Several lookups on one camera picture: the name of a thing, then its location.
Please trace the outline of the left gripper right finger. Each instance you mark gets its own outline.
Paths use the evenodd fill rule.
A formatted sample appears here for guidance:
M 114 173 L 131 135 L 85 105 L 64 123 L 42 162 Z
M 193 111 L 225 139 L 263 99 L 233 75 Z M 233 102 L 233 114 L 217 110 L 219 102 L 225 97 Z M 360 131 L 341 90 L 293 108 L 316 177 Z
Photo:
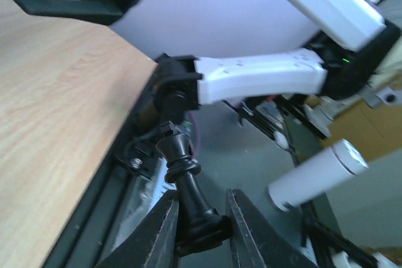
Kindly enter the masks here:
M 308 257 L 286 241 L 242 190 L 226 191 L 225 213 L 232 237 L 229 258 L 233 267 L 316 267 Z

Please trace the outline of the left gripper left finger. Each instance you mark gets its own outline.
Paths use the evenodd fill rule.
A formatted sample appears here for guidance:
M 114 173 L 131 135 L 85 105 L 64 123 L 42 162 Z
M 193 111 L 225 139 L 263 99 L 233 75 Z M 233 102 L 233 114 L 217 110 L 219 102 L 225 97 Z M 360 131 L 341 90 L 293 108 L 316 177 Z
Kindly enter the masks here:
M 168 190 L 132 234 L 96 267 L 171 267 L 178 216 L 177 193 Z

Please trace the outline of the black piece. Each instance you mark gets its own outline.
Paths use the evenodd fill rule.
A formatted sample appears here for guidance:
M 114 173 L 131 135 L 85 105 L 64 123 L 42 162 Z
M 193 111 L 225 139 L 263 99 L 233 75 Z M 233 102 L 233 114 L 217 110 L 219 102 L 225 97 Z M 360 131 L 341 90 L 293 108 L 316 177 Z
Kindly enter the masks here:
M 219 215 L 200 189 L 196 175 L 201 166 L 192 158 L 189 137 L 173 134 L 161 139 L 156 149 L 167 161 L 165 181 L 176 187 L 179 220 L 175 251 L 179 257 L 214 249 L 232 237 L 228 216 Z

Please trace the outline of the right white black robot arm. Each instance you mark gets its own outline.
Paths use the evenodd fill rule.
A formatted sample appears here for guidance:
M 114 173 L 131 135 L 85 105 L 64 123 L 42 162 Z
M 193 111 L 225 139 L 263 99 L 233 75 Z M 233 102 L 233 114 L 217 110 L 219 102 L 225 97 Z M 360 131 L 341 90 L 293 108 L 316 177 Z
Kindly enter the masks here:
M 140 0 L 13 0 L 33 16 L 109 26 Z M 342 100 L 359 93 L 401 36 L 369 0 L 287 0 L 337 45 L 236 58 L 163 57 L 147 114 L 195 110 L 240 97 L 316 94 Z

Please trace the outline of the white cylinder outside cell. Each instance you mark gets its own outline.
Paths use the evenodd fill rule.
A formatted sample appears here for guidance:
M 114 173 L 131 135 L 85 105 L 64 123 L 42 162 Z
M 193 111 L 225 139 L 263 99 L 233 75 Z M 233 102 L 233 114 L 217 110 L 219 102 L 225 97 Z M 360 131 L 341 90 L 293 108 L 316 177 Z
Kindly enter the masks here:
M 341 139 L 268 185 L 274 205 L 287 212 L 367 171 L 360 152 Z

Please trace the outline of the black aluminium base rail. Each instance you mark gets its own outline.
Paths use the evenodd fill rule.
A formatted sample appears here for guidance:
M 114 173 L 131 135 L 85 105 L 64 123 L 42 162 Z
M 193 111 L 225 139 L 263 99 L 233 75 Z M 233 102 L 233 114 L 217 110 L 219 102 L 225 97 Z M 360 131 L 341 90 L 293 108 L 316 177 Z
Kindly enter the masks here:
M 123 160 L 133 137 L 131 122 L 150 100 L 154 83 L 152 75 L 42 267 L 95 267 L 111 253 L 130 199 L 140 200 L 138 186 L 156 171 L 155 149 L 145 151 L 142 178 L 129 172 Z

